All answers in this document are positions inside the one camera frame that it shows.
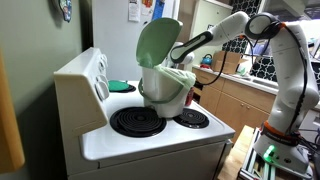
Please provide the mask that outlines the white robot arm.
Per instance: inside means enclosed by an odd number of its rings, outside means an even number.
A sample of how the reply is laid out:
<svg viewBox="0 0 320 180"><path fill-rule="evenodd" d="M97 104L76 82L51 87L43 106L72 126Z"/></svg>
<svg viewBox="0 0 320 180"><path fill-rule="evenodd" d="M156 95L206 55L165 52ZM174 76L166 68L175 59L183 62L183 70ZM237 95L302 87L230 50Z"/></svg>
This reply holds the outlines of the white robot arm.
<svg viewBox="0 0 320 180"><path fill-rule="evenodd" d="M267 12L250 17L238 11L174 47L170 58L180 63L187 54L207 43L220 45L237 36L269 42L278 83L271 113L263 122L253 149L266 163L311 179L312 169L298 129L305 113L318 104L319 92L300 25L286 24Z"/></svg>

